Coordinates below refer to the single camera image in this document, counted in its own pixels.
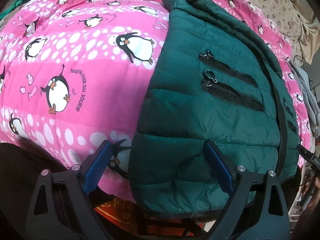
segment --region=black zipper tape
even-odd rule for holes
[[[257,83],[255,82],[255,80],[253,79],[252,76],[245,74],[245,73],[242,73],[242,72],[239,72],[239,71],[236,71],[236,70],[230,68],[227,64],[216,60],[210,51],[207,51],[207,53],[205,55],[199,54],[199,60],[201,62],[203,62],[204,64],[206,64],[212,68],[218,69],[219,71],[221,71],[229,76],[235,77],[235,78],[237,78],[237,79],[239,79],[249,85],[252,85],[254,87],[258,87]]]
[[[202,89],[205,92],[213,95],[214,97],[229,101],[237,105],[245,106],[259,112],[264,111],[262,103],[257,101],[254,97],[242,94],[226,84],[217,82],[212,83],[212,85],[210,86],[207,86],[207,80],[202,80],[201,83]]]

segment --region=green puffer jacket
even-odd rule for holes
[[[137,204],[164,217],[222,209],[228,195],[204,158],[208,140],[253,172],[275,170],[279,155],[280,181],[294,176],[300,139],[276,56],[211,0],[162,1],[170,27],[129,160]]]

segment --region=metal screw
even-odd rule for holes
[[[238,171],[245,171],[245,167],[242,165],[237,166]]]
[[[48,175],[48,173],[49,173],[48,170],[43,170],[43,171],[41,172],[41,175],[42,175],[42,176],[46,176],[46,175]]]
[[[269,173],[269,175],[270,175],[271,177],[274,177],[274,176],[276,175],[276,173],[275,173],[274,171],[269,171],[268,173]]]
[[[71,169],[72,169],[73,171],[78,171],[78,170],[80,169],[80,165],[79,165],[79,164],[75,164],[75,165],[73,165],[73,166],[71,167]]]

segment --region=gray cloth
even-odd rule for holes
[[[310,127],[313,136],[317,138],[320,136],[320,109],[315,96],[310,90],[308,74],[302,68],[295,65],[292,60],[290,60],[288,65],[302,92],[303,101],[308,111]]]

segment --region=pink blanket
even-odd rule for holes
[[[248,0],[213,1],[276,54],[309,148],[307,111],[286,64],[289,39]],[[1,142],[29,138],[70,167],[107,139],[116,152],[99,186],[133,201],[131,140],[168,17],[161,0],[31,0],[0,33]]]

